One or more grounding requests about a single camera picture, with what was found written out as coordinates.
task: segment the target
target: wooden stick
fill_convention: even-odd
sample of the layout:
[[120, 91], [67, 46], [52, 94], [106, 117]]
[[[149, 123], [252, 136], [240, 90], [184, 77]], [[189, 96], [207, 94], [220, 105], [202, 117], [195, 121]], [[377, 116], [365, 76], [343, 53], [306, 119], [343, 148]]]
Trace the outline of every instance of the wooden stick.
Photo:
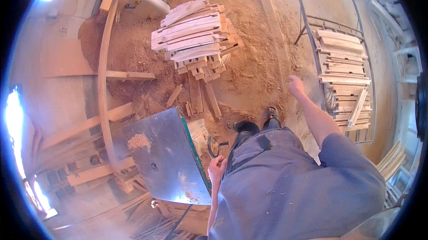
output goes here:
[[355, 107], [348, 118], [348, 122], [349, 122], [348, 127], [355, 125], [356, 120], [360, 115], [362, 106], [364, 105], [364, 101], [366, 100], [366, 96], [367, 96], [367, 87], [364, 87], [361, 89], [360, 95], [358, 95], [358, 99], [356, 100]]
[[180, 94], [182, 87], [183, 87], [183, 84], [180, 84], [175, 88], [175, 90], [173, 91], [173, 93], [171, 94], [171, 96], [167, 101], [168, 107], [171, 107], [171, 105], [173, 105], [174, 101], [177, 99], [178, 95]]
[[154, 80], [156, 77], [153, 73], [142, 72], [120, 72], [107, 70], [106, 77], [110, 80]]
[[205, 88], [207, 89], [208, 99], [210, 100], [211, 106], [214, 110], [215, 117], [221, 119], [221, 110], [218, 107], [217, 98], [215, 97], [215, 93], [213, 87], [211, 86], [211, 83], [206, 83]]

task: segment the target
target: sawdust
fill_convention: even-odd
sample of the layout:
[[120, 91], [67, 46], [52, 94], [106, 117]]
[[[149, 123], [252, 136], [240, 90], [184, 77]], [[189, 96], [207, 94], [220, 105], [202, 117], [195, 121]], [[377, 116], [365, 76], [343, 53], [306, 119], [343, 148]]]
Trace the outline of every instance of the sawdust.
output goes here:
[[128, 141], [129, 149], [136, 149], [139, 147], [150, 147], [150, 142], [143, 134], [136, 134]]

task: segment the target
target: metal pipe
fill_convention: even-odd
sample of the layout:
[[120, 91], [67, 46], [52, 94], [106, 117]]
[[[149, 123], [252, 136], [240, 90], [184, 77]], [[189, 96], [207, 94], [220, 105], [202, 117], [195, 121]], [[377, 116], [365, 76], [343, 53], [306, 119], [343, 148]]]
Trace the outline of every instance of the metal pipe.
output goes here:
[[368, 61], [368, 65], [370, 66], [370, 75], [372, 77], [372, 85], [373, 85], [373, 112], [374, 112], [373, 130], [372, 130], [372, 144], [373, 144], [373, 141], [375, 139], [375, 132], [376, 132], [376, 98], [377, 98], [376, 97], [376, 88], [375, 88], [375, 75], [373, 73], [372, 60], [370, 59], [370, 54], [368, 53], [368, 48], [367, 48], [367, 44], [366, 44], [366, 40], [365, 40], [365, 36], [364, 36], [364, 30], [362, 29], [360, 13], [358, 12], [358, 9], [356, 7], [355, 0], [352, 0], [352, 3], [354, 4], [356, 16], [358, 18], [358, 23], [360, 24], [361, 35], [362, 35], [362, 37], [364, 39], [362, 42], [364, 43], [364, 47], [366, 49], [367, 61]]
[[[320, 75], [321, 74], [321, 64], [320, 64], [320, 59], [319, 59], [318, 52], [317, 52], [317, 46], [315, 44], [314, 37], [313, 37], [313, 35], [310, 31], [310, 28], [309, 28], [309, 24], [308, 24], [307, 16], [305, 13], [305, 8], [303, 7], [302, 0], [299, 0], [299, 3], [300, 3], [300, 12], [302, 13], [302, 16], [303, 16], [303, 22], [305, 23], [305, 28], [308, 32], [309, 41], [311, 42], [312, 52], [313, 52], [314, 59], [315, 59], [315, 66], [317, 67], [317, 74]], [[326, 106], [325, 106], [325, 98], [324, 98], [324, 85], [323, 85], [323, 83], [318, 81], [318, 86], [319, 86], [320, 94], [321, 94], [321, 109], [323, 109], [325, 111]]]

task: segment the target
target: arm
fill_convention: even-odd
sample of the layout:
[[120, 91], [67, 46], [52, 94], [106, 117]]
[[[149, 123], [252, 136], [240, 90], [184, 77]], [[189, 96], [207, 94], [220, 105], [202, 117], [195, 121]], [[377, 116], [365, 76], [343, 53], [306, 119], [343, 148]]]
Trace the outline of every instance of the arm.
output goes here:
[[227, 159], [224, 156], [218, 156], [211, 159], [208, 167], [208, 175], [210, 176], [211, 189], [211, 210], [208, 218], [207, 235], [210, 233], [211, 226], [214, 224], [215, 215], [218, 207], [218, 191], [220, 189], [221, 177], [226, 170]]
[[322, 149], [322, 143], [327, 136], [332, 133], [341, 134], [342, 132], [333, 118], [309, 99], [305, 93], [303, 82], [296, 76], [290, 76], [289, 78], [291, 82], [288, 83], [288, 90], [301, 104], [309, 131], [315, 138], [318, 147]]

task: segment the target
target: metal rack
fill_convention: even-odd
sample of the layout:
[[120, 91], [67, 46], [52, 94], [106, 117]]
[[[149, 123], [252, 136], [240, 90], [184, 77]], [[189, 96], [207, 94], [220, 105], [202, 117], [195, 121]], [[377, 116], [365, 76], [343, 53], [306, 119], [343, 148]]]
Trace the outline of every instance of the metal rack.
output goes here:
[[[367, 54], [367, 62], [368, 62], [368, 66], [370, 68], [370, 79], [372, 80], [372, 84], [370, 85], [372, 88], [372, 96], [373, 96], [373, 121], [371, 122], [371, 126], [372, 126], [372, 137], [371, 139], [368, 139], [368, 131], [369, 129], [365, 129], [364, 130], [357, 130], [356, 131], [356, 139], [355, 142], [356, 143], [373, 143], [373, 140], [375, 138], [375, 129], [376, 129], [376, 88], [375, 88], [375, 77], [373, 74], [373, 70], [372, 70], [372, 61], [370, 59], [370, 54], [368, 52], [368, 48], [367, 48], [367, 43], [364, 37], [364, 31], [362, 29], [362, 24], [361, 24], [361, 18], [360, 18], [360, 14], [358, 12], [358, 9], [356, 7], [356, 3], [355, 0], [352, 0], [352, 3], [354, 4], [354, 8], [356, 11], [356, 15], [358, 18], [358, 23], [356, 25], [356, 28], [352, 28], [350, 26], [347, 26], [345, 24], [342, 23], [338, 23], [329, 19], [325, 19], [325, 18], [319, 18], [317, 16], [313, 16], [313, 15], [307, 15], [305, 12], [305, 8], [303, 6], [303, 2], [302, 0], [299, 0], [300, 3], [300, 33], [297, 36], [296, 41], [294, 42], [294, 44], [296, 45], [298, 43], [298, 41], [300, 40], [300, 38], [303, 35], [308, 35], [309, 37], [309, 41], [311, 43], [311, 47], [312, 47], [312, 52], [314, 55], [314, 59], [315, 59], [315, 66], [317, 68], [317, 74], [320, 75], [322, 73], [321, 71], [321, 63], [320, 63], [320, 58], [319, 58], [319, 53], [317, 51], [317, 45], [315, 43], [315, 39], [314, 36], [311, 32], [311, 27], [316, 27], [316, 28], [321, 28], [321, 29], [330, 29], [334, 32], [339, 32], [339, 33], [343, 33], [343, 34], [347, 34], [347, 35], [351, 35], [354, 37], [357, 37], [360, 39], [361, 44], [364, 45], [366, 54]], [[326, 104], [326, 101], [328, 101], [328, 98], [326, 98], [326, 88], [324, 87], [324, 84], [319, 82], [319, 89], [320, 89], [320, 93], [324, 94], [324, 96], [321, 97], [321, 108], [326, 111], [326, 109], [328, 108], [328, 105]], [[349, 136], [349, 131], [347, 131], [345, 133], [345, 136]]]

